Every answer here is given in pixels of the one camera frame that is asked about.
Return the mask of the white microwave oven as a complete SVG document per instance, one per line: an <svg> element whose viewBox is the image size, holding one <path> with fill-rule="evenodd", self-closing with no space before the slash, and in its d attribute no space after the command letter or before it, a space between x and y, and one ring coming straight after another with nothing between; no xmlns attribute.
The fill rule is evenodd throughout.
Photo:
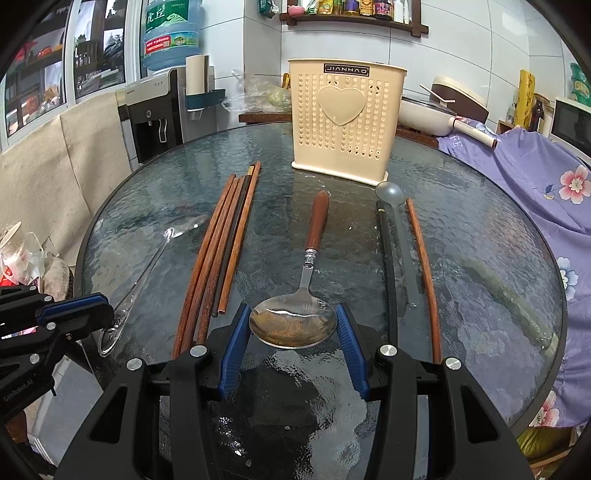
<svg viewBox="0 0 591 480"><path fill-rule="evenodd" d="M589 106L557 97L549 138L590 164Z"/></svg>

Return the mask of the cream frying pan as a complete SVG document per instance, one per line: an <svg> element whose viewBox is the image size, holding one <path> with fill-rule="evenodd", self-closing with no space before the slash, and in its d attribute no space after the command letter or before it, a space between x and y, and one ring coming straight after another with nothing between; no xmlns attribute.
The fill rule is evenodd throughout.
<svg viewBox="0 0 591 480"><path fill-rule="evenodd" d="M495 149L497 139L486 129L480 130L469 120L486 123L489 110L484 99L460 82L447 76L436 76L431 87L420 87L429 99L403 96L398 122L400 125L436 137L445 137L454 131Z"/></svg>

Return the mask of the black chopstick gold band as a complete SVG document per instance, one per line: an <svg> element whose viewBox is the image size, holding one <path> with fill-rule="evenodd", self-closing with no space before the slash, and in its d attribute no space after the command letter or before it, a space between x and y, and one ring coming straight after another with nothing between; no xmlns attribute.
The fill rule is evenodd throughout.
<svg viewBox="0 0 591 480"><path fill-rule="evenodd" d="M386 303L388 321L388 342L398 344L398 304L396 292L396 277L394 276L394 255L392 251L390 229L386 214L386 206L377 200L377 218L383 251L384 274L386 284Z"/></svg>

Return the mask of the blue water bottle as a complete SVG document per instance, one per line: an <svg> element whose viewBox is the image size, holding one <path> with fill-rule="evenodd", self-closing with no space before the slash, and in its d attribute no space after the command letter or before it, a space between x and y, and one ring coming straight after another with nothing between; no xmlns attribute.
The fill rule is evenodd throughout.
<svg viewBox="0 0 591 480"><path fill-rule="evenodd" d="M149 1L142 34L143 66L152 72L184 66L201 53L201 2Z"/></svg>

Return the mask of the beige perforated utensil holder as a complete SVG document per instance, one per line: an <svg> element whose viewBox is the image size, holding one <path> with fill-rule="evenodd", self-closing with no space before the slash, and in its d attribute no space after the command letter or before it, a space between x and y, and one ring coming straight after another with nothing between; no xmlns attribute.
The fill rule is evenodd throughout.
<svg viewBox="0 0 591 480"><path fill-rule="evenodd" d="M294 169L376 186L398 126L404 68L342 59L291 59Z"/></svg>

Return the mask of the beige sofa cover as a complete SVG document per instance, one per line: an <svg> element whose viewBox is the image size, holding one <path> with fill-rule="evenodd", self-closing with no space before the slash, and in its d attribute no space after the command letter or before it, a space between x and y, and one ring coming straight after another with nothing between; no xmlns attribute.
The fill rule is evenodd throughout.
<svg viewBox="0 0 591 480"><path fill-rule="evenodd" d="M73 266L94 214L130 173L116 95L93 97L1 153L1 226L21 222Z"/></svg>

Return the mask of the wooden wall shelf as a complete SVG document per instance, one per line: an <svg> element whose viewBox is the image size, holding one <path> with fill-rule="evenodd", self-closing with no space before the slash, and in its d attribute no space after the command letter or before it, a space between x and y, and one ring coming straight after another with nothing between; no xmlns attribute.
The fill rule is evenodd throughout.
<svg viewBox="0 0 591 480"><path fill-rule="evenodd" d="M294 13L298 9L296 1L288 1L287 9L280 13L280 21L289 26L295 26L300 22L339 22L349 24L372 25L376 27L389 28L408 32L412 37L421 38L430 32L429 27L422 23L422 5L420 1L414 1L411 7L411 20L409 23L396 22L373 16L359 14L307 14Z"/></svg>

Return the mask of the plastic bag with fruit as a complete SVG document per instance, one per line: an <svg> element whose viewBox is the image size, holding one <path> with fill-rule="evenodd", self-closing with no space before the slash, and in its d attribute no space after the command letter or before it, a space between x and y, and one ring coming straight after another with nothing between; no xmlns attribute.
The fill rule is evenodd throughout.
<svg viewBox="0 0 591 480"><path fill-rule="evenodd" d="M271 83L263 75L246 74L233 70L232 78L238 82L238 93L228 95L221 106L235 113L290 113L290 88Z"/></svg>

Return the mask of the clear glass spoon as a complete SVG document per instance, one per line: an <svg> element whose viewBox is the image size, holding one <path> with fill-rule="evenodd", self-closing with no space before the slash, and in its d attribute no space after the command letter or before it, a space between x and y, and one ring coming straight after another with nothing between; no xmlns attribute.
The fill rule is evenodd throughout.
<svg viewBox="0 0 591 480"><path fill-rule="evenodd" d="M124 295L124 297L114 308L114 319L112 325L100 332L97 342L97 349L100 357L106 358L119 341L136 300L138 299L149 275L164 253L168 244L173 239L178 238L201 225L204 225L207 220L208 216L206 214L181 217L177 219L176 222L173 222L171 225L169 225L168 228L163 232L163 243L153 254L139 277L133 283L130 290Z"/></svg>

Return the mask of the yellow package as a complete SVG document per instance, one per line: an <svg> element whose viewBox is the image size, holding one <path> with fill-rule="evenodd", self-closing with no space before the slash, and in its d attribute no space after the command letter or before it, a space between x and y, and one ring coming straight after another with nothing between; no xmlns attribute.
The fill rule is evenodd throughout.
<svg viewBox="0 0 591 480"><path fill-rule="evenodd" d="M518 98L515 107L514 125L524 129L530 127L535 103L535 76L522 69L518 88Z"/></svg>

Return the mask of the wooden handled metal spoon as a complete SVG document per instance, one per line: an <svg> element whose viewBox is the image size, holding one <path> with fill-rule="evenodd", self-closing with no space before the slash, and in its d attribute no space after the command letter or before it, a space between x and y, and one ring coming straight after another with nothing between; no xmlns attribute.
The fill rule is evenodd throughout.
<svg viewBox="0 0 591 480"><path fill-rule="evenodd" d="M266 345L279 349L304 349L324 342L335 332L334 308L310 291L328 212L329 193L320 191L312 201L297 290L263 300L250 313L249 328Z"/></svg>

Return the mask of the brown wooden chopstick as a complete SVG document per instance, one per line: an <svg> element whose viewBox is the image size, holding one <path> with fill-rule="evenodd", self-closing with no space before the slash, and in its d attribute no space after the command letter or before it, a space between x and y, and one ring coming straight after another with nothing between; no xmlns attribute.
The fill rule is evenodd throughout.
<svg viewBox="0 0 591 480"><path fill-rule="evenodd" d="M228 216L229 206L235 196L235 190L238 186L238 177L231 174L228 182L222 189L221 197L215 206L211 221L208 223L204 240L202 240L200 249L197 253L197 261L193 266L188 290L185 295L179 324L177 327L176 338L172 350L172 357L176 358L182 348L186 348L192 340L195 325L197 324L197 315L200 311L202 297L204 296L205 286L208 281L209 271L216 254L217 244L221 238L221 231L226 216Z"/></svg>
<svg viewBox="0 0 591 480"><path fill-rule="evenodd" d="M221 262L224 252L226 240L228 240L228 233L232 221L233 213L235 213L236 203L238 203L238 195L244 176L239 177L235 181L235 186L231 190L231 198L229 200L228 208L222 213L221 233L217 235L218 239L215 241L214 257L211 263L211 269L207 279L207 284L202 297L201 309L198 316L197 330L193 336L195 344L204 344L209 327L209 319L211 319L211 310L216 290L216 284L221 272Z"/></svg>
<svg viewBox="0 0 591 480"><path fill-rule="evenodd" d="M231 230L231 249L228 253L228 261L224 265L221 289L214 302L214 312L218 315L224 314L228 310L231 285L233 278L235 278L235 271L238 269L239 256L242 251L242 243L245 238L250 209L252 209L252 201L254 191L256 191L256 182L259 179L260 168L262 168L262 163L259 161L256 161L256 163L249 167L249 173L245 180L247 184L245 193L240 195L238 200L238 220L235 221Z"/></svg>
<svg viewBox="0 0 591 480"><path fill-rule="evenodd" d="M174 344L173 344L172 353L171 353L172 359L174 359L177 356L177 354L179 353L179 349L180 349L183 334L184 334L184 328L185 328L186 322L189 318L189 311L190 311L190 307L192 304L193 296L194 296L194 293L197 292L197 281L200 276L200 271L201 271L202 265L204 265L204 260L206 257L207 249L208 249L209 243L211 243L211 237L213 235L219 215L221 214L222 207L225 203L226 198L228 197L228 192L231 190L231 186L232 186L233 181L235 181L235 174L230 174L228 177L228 180L226 181L226 183L221 191L221 196L219 196L217 204L216 204L214 211L211 215L211 220L209 220L209 222L208 222L207 229L204 234L204 238L201 241L200 249L198 250L198 253L197 253L197 259L195 260L195 263L193 265L193 270L191 272L191 277L190 277L190 280L188 283L188 288L187 288L187 292L186 292L186 295L184 298L179 323L178 323L178 326L176 329L176 335L175 335Z"/></svg>

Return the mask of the paper cup holder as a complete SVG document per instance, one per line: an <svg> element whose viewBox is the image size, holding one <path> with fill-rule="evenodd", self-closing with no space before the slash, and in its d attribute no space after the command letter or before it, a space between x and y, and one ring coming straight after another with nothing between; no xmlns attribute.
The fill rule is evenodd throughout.
<svg viewBox="0 0 591 480"><path fill-rule="evenodd" d="M214 66L208 55L192 55L185 59L185 107L191 120L225 99L225 90L214 85Z"/></svg>

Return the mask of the water dispenser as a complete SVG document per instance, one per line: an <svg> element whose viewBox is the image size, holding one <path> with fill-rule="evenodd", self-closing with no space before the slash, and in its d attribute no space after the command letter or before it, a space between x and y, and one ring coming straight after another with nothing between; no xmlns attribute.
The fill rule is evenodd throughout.
<svg viewBox="0 0 591 480"><path fill-rule="evenodd" d="M117 111L132 164L143 165L183 143L179 69L128 84L117 93Z"/></svg>

